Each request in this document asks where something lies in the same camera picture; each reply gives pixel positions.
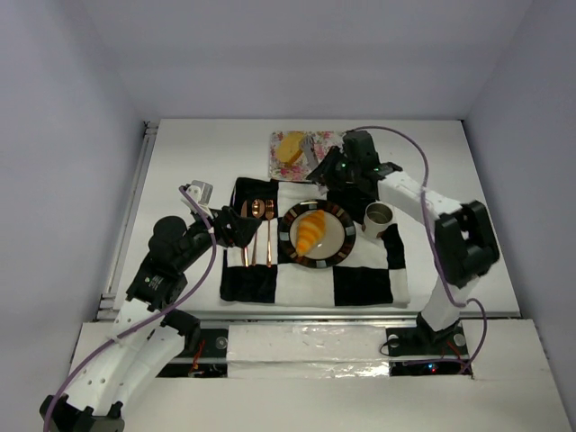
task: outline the patterned plate rim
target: patterned plate rim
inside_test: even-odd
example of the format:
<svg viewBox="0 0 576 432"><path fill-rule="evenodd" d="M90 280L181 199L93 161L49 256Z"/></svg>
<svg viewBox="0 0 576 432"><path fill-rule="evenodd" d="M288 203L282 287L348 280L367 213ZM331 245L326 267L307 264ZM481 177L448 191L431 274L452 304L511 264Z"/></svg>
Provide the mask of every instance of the patterned plate rim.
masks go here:
<svg viewBox="0 0 576 432"><path fill-rule="evenodd" d="M323 210L334 215L344 227L344 242L342 247L333 256L325 259L313 259L306 256L298 256L296 249L290 241L290 227L296 221L298 216L305 212ZM286 214L280 219L278 223L278 244L283 252L294 262L302 266L310 268L327 268L335 266L336 264L344 261L356 242L356 226L354 221L346 210L337 204L325 200L310 200L299 202L294 205Z"/></svg>

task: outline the tabletop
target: tabletop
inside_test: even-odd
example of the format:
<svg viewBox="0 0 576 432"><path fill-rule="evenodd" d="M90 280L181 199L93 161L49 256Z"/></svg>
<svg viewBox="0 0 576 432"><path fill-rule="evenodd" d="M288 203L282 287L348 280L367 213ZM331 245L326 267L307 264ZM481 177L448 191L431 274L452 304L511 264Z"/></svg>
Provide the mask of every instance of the tabletop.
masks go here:
<svg viewBox="0 0 576 432"><path fill-rule="evenodd" d="M111 325L84 324L73 368L105 340ZM266 325L256 327L266 332ZM354 340L371 340L374 332L372 326L347 327L354 327ZM476 347L482 321L466 319L463 329L468 343ZM256 342L262 342L262 333L253 333ZM530 320L490 321L484 347L472 365L473 379L464 375L285 379L280 377L283 367L298 362L278 363L269 357L267 344L250 344L239 337L235 341L230 336L229 343L250 349L252 378L157 378L139 402L123 413L125 431L165 431L167 425L173 432L247 428L255 432L571 430ZM261 353L249 348L264 345ZM356 351L358 344L349 347ZM337 357L336 361L349 361L347 344L340 345ZM276 376L270 376L270 369L261 369L266 360L274 360ZM268 377L255 377L259 370Z"/></svg>
<svg viewBox="0 0 576 432"><path fill-rule="evenodd" d="M272 131L345 131L366 124L396 128L411 136L427 154L429 187L467 203L485 202L472 155L459 121L341 121L341 120L163 120L147 166L141 195L135 201L135 219L129 227L123 265L117 267L118 293L114 308L136 274L156 221L177 215L191 222L180 201L178 186L201 180L213 185L210 206L230 204L230 195L239 176L267 178L268 144ZM420 180L423 163L419 153L401 137L375 130L374 145L380 160L392 161ZM411 301L406 309L391 306L347 308L294 308L257 303L225 302L220 298L222 250L204 285L181 308L213 316L256 315L414 315L421 311L437 279L424 228L402 211L397 211L400 234L405 244ZM189 284L203 273L210 254L202 256L188 271ZM484 276L474 291L491 316L518 316L519 309L504 258ZM473 305L463 312L478 316Z"/></svg>

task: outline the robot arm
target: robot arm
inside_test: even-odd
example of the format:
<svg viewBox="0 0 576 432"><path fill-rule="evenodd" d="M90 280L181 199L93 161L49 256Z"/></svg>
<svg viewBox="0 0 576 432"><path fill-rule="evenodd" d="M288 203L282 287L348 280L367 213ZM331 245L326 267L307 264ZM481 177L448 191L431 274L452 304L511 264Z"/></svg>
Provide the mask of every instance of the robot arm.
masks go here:
<svg viewBox="0 0 576 432"><path fill-rule="evenodd" d="M217 243L247 246L261 220L239 217L230 207L208 209L212 187L193 182L186 191L200 203ZM200 321L181 310L152 320L125 337L135 324L174 304L187 285L185 270L212 246L211 233L199 215L190 227L176 217L159 220L148 242L148 254L126 292L126 300L109 331L110 346L90 362L56 400L49 430L53 432L122 432L123 412L172 358L194 350ZM45 417L53 397L46 398Z"/></svg>
<svg viewBox="0 0 576 432"><path fill-rule="evenodd" d="M370 134L351 130L342 150L332 148L308 179L328 189L355 185L360 192L406 212L427 227L441 275L430 300L417 318L412 345L423 347L444 341L454 330L478 278L500 258L486 207L480 202L460 203L425 189L392 162L380 163Z"/></svg>

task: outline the white mug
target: white mug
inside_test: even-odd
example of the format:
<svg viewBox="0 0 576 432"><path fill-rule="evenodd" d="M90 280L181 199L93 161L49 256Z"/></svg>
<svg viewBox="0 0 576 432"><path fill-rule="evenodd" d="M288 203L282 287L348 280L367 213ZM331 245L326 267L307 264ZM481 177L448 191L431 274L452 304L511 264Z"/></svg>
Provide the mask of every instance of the white mug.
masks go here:
<svg viewBox="0 0 576 432"><path fill-rule="evenodd" d="M373 202L366 207L362 231L369 239L379 239L394 222L394 210L383 202Z"/></svg>

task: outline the white wall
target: white wall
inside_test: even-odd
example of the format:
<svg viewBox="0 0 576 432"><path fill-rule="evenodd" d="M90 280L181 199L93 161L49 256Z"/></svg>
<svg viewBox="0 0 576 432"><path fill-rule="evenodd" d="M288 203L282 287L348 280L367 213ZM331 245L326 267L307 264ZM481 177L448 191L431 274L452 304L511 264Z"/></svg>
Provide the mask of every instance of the white wall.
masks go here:
<svg viewBox="0 0 576 432"><path fill-rule="evenodd" d="M574 0L535 0L464 122L518 301L535 319L573 425L575 19Z"/></svg>
<svg viewBox="0 0 576 432"><path fill-rule="evenodd" d="M142 122L81 3L0 3L0 429L32 432L95 315Z"/></svg>
<svg viewBox="0 0 576 432"><path fill-rule="evenodd" d="M530 0L85 0L143 118L462 119Z"/></svg>

